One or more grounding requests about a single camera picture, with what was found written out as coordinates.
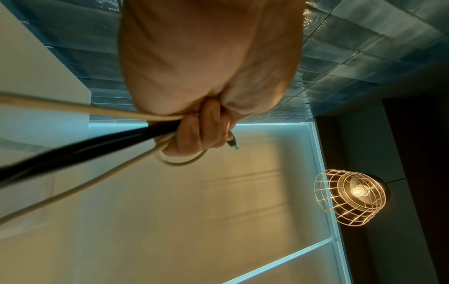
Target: skin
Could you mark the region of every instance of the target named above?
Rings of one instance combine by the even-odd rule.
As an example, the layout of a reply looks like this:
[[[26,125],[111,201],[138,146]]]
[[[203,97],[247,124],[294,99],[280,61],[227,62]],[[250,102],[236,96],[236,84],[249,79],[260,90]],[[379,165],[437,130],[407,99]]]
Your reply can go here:
[[[164,150],[221,147],[243,118],[275,106],[301,57],[305,0],[127,0],[123,77],[139,111],[187,114]]]

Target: wall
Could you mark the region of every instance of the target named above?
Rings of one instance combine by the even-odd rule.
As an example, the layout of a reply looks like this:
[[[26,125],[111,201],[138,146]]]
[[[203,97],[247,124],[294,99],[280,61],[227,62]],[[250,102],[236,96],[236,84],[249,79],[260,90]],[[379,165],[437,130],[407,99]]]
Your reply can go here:
[[[89,132],[126,129],[95,126]],[[220,284],[328,238],[312,190],[316,149],[309,131],[306,124],[237,126],[238,151],[215,149],[188,167],[148,159],[84,193],[75,283]],[[150,147],[98,159],[89,173]],[[309,261],[279,267],[286,275],[276,283],[337,279],[329,247],[306,255]],[[270,275],[250,283],[266,283]]]
[[[391,199],[365,229],[380,283],[438,283],[382,102],[339,118],[349,168],[389,183]]]
[[[0,91],[90,102],[90,91],[1,4],[0,62]],[[33,144],[43,146],[43,149],[60,146],[85,139],[87,128],[88,115],[85,114],[0,107],[0,138],[14,141],[12,144]],[[16,151],[6,156],[5,150],[1,151],[1,165],[12,162],[9,159],[13,157],[20,159],[23,154],[30,155]],[[54,194],[77,185],[83,179],[83,170],[73,168],[51,178],[51,183],[44,189]],[[39,189],[36,182],[30,187],[27,190]],[[8,199],[9,203],[21,201],[21,195],[8,190],[4,189],[2,193],[17,197]],[[78,209],[79,199],[70,198],[42,210],[42,218],[30,230],[0,239],[0,283],[71,283]],[[29,218],[25,216],[13,225],[20,226]]]

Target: tiled wall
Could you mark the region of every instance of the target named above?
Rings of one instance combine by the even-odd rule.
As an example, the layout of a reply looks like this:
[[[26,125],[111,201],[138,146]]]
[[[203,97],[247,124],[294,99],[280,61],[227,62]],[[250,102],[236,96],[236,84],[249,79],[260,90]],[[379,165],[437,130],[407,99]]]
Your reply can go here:
[[[118,65],[115,0],[0,1],[92,90],[93,105],[134,110]],[[447,0],[307,4],[303,57],[290,89],[273,109],[242,123],[305,121],[449,57]]]

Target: wire cage lamp shade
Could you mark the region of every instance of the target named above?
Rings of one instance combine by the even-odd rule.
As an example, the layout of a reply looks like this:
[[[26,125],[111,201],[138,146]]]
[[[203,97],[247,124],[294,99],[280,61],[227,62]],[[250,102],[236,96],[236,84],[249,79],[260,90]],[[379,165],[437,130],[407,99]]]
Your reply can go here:
[[[390,191],[373,175],[326,170],[315,179],[315,197],[321,208],[337,222],[362,226],[382,210]]]

